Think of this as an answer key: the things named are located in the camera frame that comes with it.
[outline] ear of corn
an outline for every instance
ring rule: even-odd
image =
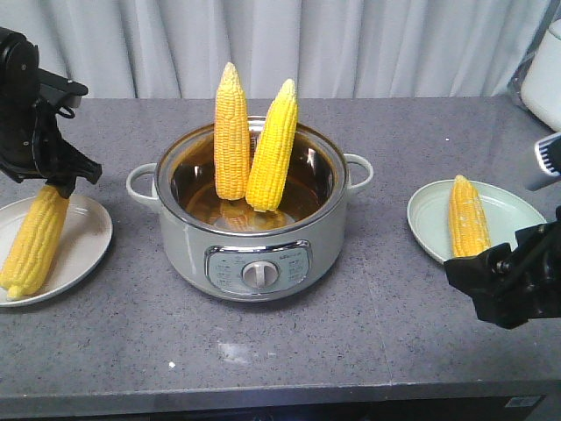
[[[269,107],[253,158],[245,200],[255,211],[276,211],[279,207],[297,121],[295,83],[288,79]]]
[[[462,175],[454,179],[448,222],[454,257],[475,256],[491,246],[479,192]]]
[[[245,93],[232,63],[226,64],[217,89],[214,164],[218,197],[244,197],[250,170],[250,133]]]
[[[37,292],[46,280],[67,215],[68,199],[53,186],[44,186],[14,240],[0,272],[8,300]]]

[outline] curtain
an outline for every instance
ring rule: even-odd
[[[89,97],[506,93],[550,0],[1,0],[0,26]]]

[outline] white plate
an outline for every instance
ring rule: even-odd
[[[432,182],[421,187],[409,199],[409,227],[421,247],[439,263],[451,259],[448,228],[448,202],[453,180]],[[479,192],[489,226],[492,246],[510,243],[516,248],[515,232],[521,228],[543,224],[545,218],[520,197],[484,182],[472,182]]]
[[[30,197],[0,209],[0,267],[34,199]],[[17,301],[8,301],[7,291],[0,288],[0,307],[37,303],[72,287],[99,263],[112,234],[111,217],[101,204],[89,197],[72,195],[59,248],[45,284],[32,296]]]

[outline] gray countertop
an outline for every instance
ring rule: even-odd
[[[264,115],[268,100],[250,101]],[[461,173],[552,220],[560,185],[523,188],[516,157],[550,133],[507,97],[302,99],[300,121],[374,166],[349,204],[335,266],[271,303],[204,295],[171,267],[157,217],[124,180],[212,119],[211,100],[85,99],[65,139],[103,164],[78,182],[114,237],[86,279],[43,303],[0,309],[0,417],[140,413],[289,403],[547,394],[561,379],[561,320],[480,322],[471,299],[415,242],[406,206]],[[0,177],[0,206],[41,182]]]

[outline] electric cooking pot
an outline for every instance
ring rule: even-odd
[[[248,120],[253,151],[265,118]],[[213,128],[182,136],[157,164],[133,169],[126,180],[128,194],[159,214],[168,259],[198,289],[227,300],[259,302],[307,288],[338,257],[347,201],[370,187],[372,165],[298,124],[279,209],[255,212],[245,199],[217,197]],[[353,184],[349,164],[364,168],[366,179]],[[143,175],[153,177],[150,196],[132,186]]]

